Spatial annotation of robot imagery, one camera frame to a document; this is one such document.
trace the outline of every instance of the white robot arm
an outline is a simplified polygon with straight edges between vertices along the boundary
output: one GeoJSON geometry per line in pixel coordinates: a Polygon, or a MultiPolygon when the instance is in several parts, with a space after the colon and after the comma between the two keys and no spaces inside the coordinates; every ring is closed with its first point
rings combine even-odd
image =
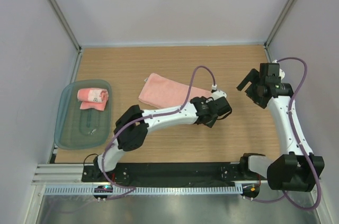
{"type": "Polygon", "coordinates": [[[294,101],[289,111],[293,90],[290,84],[281,83],[281,74],[282,70],[278,63],[260,64],[260,71],[252,69],[237,87],[241,91],[248,82],[251,82],[245,91],[247,96],[255,104],[263,109],[268,107],[271,111],[279,137],[281,156],[276,161],[256,154],[245,154],[242,158],[246,158],[248,170],[266,177],[273,190],[311,191],[315,179],[292,131],[289,112],[292,112],[297,134],[318,177],[324,169],[324,160],[320,156],[314,156],[307,144],[294,101]]]}
{"type": "MultiPolygon", "coordinates": [[[[226,100],[227,94],[221,90],[213,91],[209,98],[195,97],[186,103],[184,107],[174,106],[158,110],[140,110],[139,105],[130,107],[124,115],[116,122],[117,133],[128,122],[140,118],[140,124],[133,124],[127,127],[117,138],[115,144],[107,151],[104,157],[105,171],[114,170],[117,162],[128,152],[139,148],[145,137],[156,130],[164,129],[179,124],[204,124],[210,128],[217,120],[229,116],[232,112],[226,100]]],[[[96,161],[100,171],[102,169],[102,156],[99,155],[96,161]]]]}

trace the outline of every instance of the wooden board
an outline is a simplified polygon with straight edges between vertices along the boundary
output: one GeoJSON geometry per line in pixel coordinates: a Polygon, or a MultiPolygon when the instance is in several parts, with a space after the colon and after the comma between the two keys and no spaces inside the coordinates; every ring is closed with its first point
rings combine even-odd
{"type": "MultiPolygon", "coordinates": [[[[261,62],[266,62],[262,46],[85,49],[77,80],[103,79],[111,84],[113,131],[115,121],[130,106],[139,104],[142,109],[154,109],[138,101],[144,79],[151,73],[189,84],[197,65],[208,66],[218,88],[227,93],[233,113],[211,129],[185,125],[155,131],[142,147],[125,154],[121,162],[235,162],[243,153],[260,153],[275,159],[279,156],[279,142],[269,110],[261,109],[236,89],[261,62]]],[[[194,86],[210,89],[211,84],[208,72],[199,70],[194,86]]],[[[55,162],[81,163],[88,154],[102,153],[105,145],[85,150],[59,149],[55,162]]]]}

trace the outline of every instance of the pink towel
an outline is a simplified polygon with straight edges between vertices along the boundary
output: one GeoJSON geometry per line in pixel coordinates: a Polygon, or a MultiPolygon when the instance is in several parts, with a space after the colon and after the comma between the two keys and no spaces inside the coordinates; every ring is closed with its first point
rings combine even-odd
{"type": "MultiPolygon", "coordinates": [[[[159,109],[179,106],[184,103],[188,89],[188,85],[152,73],[141,90],[139,101],[159,109]]],[[[208,98],[211,94],[210,91],[192,87],[189,100],[201,96],[208,98]]]]}
{"type": "Polygon", "coordinates": [[[82,101],[80,109],[104,111],[108,100],[108,91],[100,88],[84,88],[78,91],[77,97],[79,101],[82,101]]]}

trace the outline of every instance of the purple cable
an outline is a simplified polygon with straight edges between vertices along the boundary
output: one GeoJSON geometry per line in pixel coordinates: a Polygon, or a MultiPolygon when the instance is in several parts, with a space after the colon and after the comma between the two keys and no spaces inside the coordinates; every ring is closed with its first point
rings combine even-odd
{"type": "Polygon", "coordinates": [[[112,181],[106,174],[105,172],[105,167],[104,167],[104,159],[105,159],[105,156],[108,152],[108,150],[113,146],[113,143],[114,141],[116,140],[116,138],[129,126],[131,126],[132,124],[135,124],[136,122],[140,122],[144,119],[148,119],[148,118],[153,118],[153,117],[162,117],[162,116],[165,116],[165,115],[171,115],[171,114],[176,114],[178,112],[180,112],[184,107],[185,105],[187,104],[188,100],[189,100],[189,97],[190,97],[190,94],[191,94],[191,89],[192,89],[192,86],[193,86],[193,81],[194,81],[194,77],[195,77],[195,73],[197,72],[197,70],[199,68],[204,68],[206,69],[212,76],[212,79],[213,79],[213,84],[215,85],[216,84],[216,79],[212,73],[212,71],[204,66],[204,65],[200,65],[200,66],[197,66],[194,71],[193,71],[193,74],[192,74],[192,77],[191,77],[191,81],[190,81],[190,86],[189,86],[189,90],[187,92],[187,96],[186,96],[186,99],[184,101],[184,103],[181,105],[181,107],[177,110],[174,110],[174,111],[171,111],[171,112],[167,112],[167,113],[161,113],[161,114],[154,114],[154,115],[147,115],[145,117],[141,117],[141,118],[137,118],[127,124],[125,124],[113,137],[112,137],[112,140],[110,141],[110,143],[106,146],[105,148],[105,151],[104,153],[102,154],[102,158],[101,158],[101,166],[102,166],[102,173],[104,174],[105,178],[107,179],[107,181],[109,181],[111,183],[111,185],[114,185],[114,186],[117,186],[119,188],[123,188],[123,189],[130,189],[129,191],[121,194],[121,195],[118,195],[118,196],[112,196],[110,198],[107,198],[107,200],[113,200],[113,199],[119,199],[119,198],[122,198],[126,195],[128,195],[129,193],[133,192],[136,188],[135,187],[132,187],[132,186],[129,186],[129,187],[126,187],[126,186],[121,186],[117,183],[115,183],[114,181],[112,181]]]}
{"type": "Polygon", "coordinates": [[[316,202],[314,203],[314,205],[312,207],[302,207],[298,204],[296,204],[292,199],[291,197],[289,197],[287,195],[287,192],[286,191],[282,191],[283,193],[283,196],[281,196],[280,198],[278,199],[275,199],[275,200],[259,200],[259,199],[253,199],[253,201],[255,202],[260,202],[260,203],[274,203],[274,202],[278,202],[284,198],[286,198],[288,201],[290,201],[296,208],[300,209],[300,210],[304,210],[304,211],[313,211],[315,210],[319,204],[320,204],[320,201],[322,199],[322,188],[320,187],[320,181],[319,181],[319,178],[318,178],[318,175],[317,175],[317,172],[313,166],[313,163],[311,161],[311,159],[309,158],[307,152],[305,151],[305,148],[304,146],[302,145],[301,141],[300,141],[300,138],[298,136],[298,133],[297,133],[297,129],[296,129],[296,126],[295,126],[295,123],[293,121],[293,117],[292,117],[292,104],[293,104],[293,101],[295,100],[300,88],[302,87],[305,79],[306,79],[306,75],[307,75],[307,64],[304,60],[298,58],[298,57],[286,57],[286,58],[282,58],[280,60],[278,60],[277,62],[281,62],[281,61],[285,61],[285,60],[297,60],[297,61],[300,61],[303,65],[304,65],[304,74],[302,76],[302,79],[296,89],[296,91],[294,92],[294,94],[292,95],[292,98],[290,100],[290,103],[289,103],[289,106],[288,106],[288,117],[289,117],[289,120],[290,120],[290,123],[291,123],[291,127],[292,127],[292,131],[293,131],[293,134],[297,140],[297,143],[303,153],[303,155],[305,156],[306,158],[306,161],[312,171],[312,174],[313,174],[313,177],[315,179],[315,182],[316,182],[316,186],[317,186],[317,200],[316,202]]]}

